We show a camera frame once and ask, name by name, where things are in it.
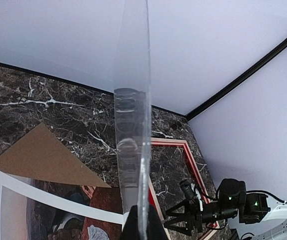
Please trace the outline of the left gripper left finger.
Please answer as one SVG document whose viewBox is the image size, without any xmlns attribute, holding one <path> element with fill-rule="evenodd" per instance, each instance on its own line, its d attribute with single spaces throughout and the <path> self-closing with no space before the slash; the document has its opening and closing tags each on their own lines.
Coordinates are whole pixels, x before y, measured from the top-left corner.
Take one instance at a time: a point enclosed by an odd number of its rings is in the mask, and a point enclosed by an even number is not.
<svg viewBox="0 0 287 240">
<path fill-rule="evenodd" d="M 120 235 L 120 240 L 139 240 L 138 206 L 133 205 Z"/>
</svg>

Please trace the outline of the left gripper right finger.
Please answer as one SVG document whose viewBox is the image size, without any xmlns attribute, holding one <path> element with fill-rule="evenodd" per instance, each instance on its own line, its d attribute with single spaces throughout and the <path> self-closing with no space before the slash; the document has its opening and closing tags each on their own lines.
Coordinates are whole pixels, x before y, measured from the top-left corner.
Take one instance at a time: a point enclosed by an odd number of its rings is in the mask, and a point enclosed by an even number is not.
<svg viewBox="0 0 287 240">
<path fill-rule="evenodd" d="M 148 240 L 169 240 L 158 212 L 153 205 L 148 208 L 147 239 Z"/>
</svg>

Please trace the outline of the wooden picture frame red edge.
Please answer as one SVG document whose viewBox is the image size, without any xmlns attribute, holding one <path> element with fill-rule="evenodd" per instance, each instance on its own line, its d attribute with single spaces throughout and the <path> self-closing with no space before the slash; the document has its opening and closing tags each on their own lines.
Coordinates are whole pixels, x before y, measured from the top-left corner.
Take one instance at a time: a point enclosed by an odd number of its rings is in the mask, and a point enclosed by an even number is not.
<svg viewBox="0 0 287 240">
<path fill-rule="evenodd" d="M 186 200 L 180 187 L 184 182 L 187 189 L 198 186 L 204 194 L 198 194 L 195 200 L 209 204 L 211 199 L 201 170 L 206 166 L 196 163 L 192 150 L 186 140 L 151 138 L 151 162 L 149 177 L 149 201 L 157 210 L 162 223 L 173 219 L 166 210 Z"/>
</svg>

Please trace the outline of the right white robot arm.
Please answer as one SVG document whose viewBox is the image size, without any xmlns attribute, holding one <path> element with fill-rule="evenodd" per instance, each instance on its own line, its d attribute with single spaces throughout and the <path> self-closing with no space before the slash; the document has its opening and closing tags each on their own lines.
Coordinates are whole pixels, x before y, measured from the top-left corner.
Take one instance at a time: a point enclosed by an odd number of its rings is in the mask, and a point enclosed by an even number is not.
<svg viewBox="0 0 287 240">
<path fill-rule="evenodd" d="M 215 197 L 206 195 L 199 185 L 187 179 L 179 183 L 185 199 L 165 213 L 171 219 L 163 226 L 187 236 L 217 221 L 238 218 L 241 224 L 282 220 L 276 227 L 250 236 L 251 240 L 287 240 L 287 200 L 264 190 L 247 190 L 244 181 L 225 178 Z"/>
</svg>

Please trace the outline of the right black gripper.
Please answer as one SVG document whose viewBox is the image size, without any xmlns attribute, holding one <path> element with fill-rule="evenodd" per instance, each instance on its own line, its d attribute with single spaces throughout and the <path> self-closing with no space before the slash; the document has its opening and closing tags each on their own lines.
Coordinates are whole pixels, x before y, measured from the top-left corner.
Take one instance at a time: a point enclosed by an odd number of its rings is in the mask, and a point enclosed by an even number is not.
<svg viewBox="0 0 287 240">
<path fill-rule="evenodd" d="M 191 235 L 192 229 L 202 227 L 202 224 L 213 224 L 224 219 L 218 201 L 203 203 L 199 199 L 182 200 L 165 211 L 172 218 L 165 221 L 163 226 L 184 235 Z"/>
</svg>

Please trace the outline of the clear acrylic sheet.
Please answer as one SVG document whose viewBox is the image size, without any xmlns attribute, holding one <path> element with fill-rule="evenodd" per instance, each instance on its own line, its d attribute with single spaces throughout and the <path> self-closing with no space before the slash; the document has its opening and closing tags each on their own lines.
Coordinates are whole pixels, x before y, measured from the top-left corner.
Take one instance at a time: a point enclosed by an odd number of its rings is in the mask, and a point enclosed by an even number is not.
<svg viewBox="0 0 287 240">
<path fill-rule="evenodd" d="M 118 178 L 123 213 L 137 212 L 136 239 L 148 238 L 151 57 L 148 2 L 126 0 L 113 71 Z"/>
</svg>

